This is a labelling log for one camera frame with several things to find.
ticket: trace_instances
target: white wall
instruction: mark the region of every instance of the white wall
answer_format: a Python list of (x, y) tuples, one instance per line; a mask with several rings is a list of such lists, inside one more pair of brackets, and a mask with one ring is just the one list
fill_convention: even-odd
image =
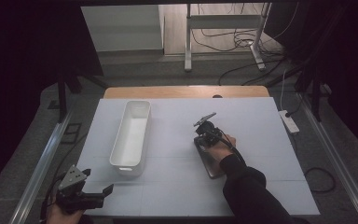
[(97, 51), (162, 49), (158, 6), (82, 7)]

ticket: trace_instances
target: white table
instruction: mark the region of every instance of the white table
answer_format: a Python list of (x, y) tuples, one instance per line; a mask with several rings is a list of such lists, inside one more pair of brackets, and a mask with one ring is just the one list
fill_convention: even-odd
[(229, 217), (223, 196), (225, 177), (207, 176), (193, 145), (193, 123), (216, 112), (211, 122), (237, 138), (249, 166), (266, 175), (267, 189), (291, 215), (318, 215), (272, 98), (144, 99), (151, 103), (151, 129), (144, 173), (118, 175), (109, 163), (125, 104), (102, 99), (77, 167), (90, 168), (85, 192), (114, 183), (113, 193), (95, 216)]

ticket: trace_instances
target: white tray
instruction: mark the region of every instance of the white tray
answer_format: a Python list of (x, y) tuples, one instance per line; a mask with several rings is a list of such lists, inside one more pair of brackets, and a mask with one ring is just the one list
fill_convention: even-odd
[(121, 175), (140, 175), (144, 170), (150, 126), (150, 103), (128, 101), (120, 123), (110, 163)]

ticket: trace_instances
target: white power strip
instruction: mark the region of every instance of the white power strip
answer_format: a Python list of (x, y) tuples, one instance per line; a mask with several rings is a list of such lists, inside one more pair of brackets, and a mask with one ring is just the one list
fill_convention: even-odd
[(287, 111), (286, 110), (282, 110), (279, 112), (279, 114), (281, 115), (281, 118), (283, 120), (284, 126), (286, 126), (287, 130), (289, 131), (289, 133), (291, 134), (295, 134), (300, 132), (300, 130), (298, 129), (297, 125), (295, 124), (295, 122), (293, 121), (293, 119), (291, 117), (287, 118), (286, 115)]

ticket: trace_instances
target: wooden board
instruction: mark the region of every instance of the wooden board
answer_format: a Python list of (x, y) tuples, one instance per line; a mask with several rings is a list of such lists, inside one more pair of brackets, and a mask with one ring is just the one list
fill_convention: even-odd
[(170, 86), (170, 87), (117, 87), (106, 90), (104, 99), (125, 98), (224, 98), (269, 97), (263, 86)]

